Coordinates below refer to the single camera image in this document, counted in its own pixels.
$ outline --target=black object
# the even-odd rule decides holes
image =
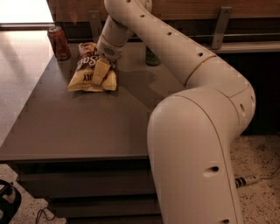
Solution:
[[[21,204],[21,194],[13,186],[0,179],[0,224],[8,224]]]

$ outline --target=metal bracket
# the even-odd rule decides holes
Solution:
[[[220,7],[220,14],[218,16],[217,24],[213,33],[211,48],[214,50],[221,49],[222,41],[224,39],[225,31],[228,26],[228,20],[232,11],[232,7]]]
[[[102,33],[102,21],[100,12],[98,10],[89,10],[87,12],[90,23],[91,33],[93,35],[93,41],[97,43],[100,34]]]

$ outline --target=black cable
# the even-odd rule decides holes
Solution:
[[[54,220],[55,215],[54,215],[52,218],[48,218],[47,215],[46,215],[45,209],[47,209],[47,208],[44,207],[43,209],[38,210],[38,212],[37,212],[37,217],[36,217],[36,220],[35,220],[35,224],[38,224],[38,223],[39,223],[42,214],[44,214],[45,219],[46,219],[47,221],[53,221],[53,220]]]

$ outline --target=floor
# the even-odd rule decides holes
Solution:
[[[45,31],[0,31],[0,145],[25,105],[40,75],[53,56]],[[240,136],[233,143],[232,162],[236,177],[271,176],[280,165],[280,135]],[[43,199],[34,199],[15,182],[16,174],[0,164],[0,179],[14,182],[23,202],[11,223],[29,224],[36,220]],[[238,189],[245,224],[280,223],[280,172],[270,179]],[[55,218],[39,223],[66,223]]]

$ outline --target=snack bag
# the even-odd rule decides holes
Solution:
[[[116,76],[115,72],[111,72],[109,76],[109,69],[111,67],[115,68],[116,65],[99,56],[96,43],[81,43],[78,45],[78,49],[80,59],[73,78],[67,87],[68,91],[102,92],[103,90],[116,90],[116,77],[112,78]]]

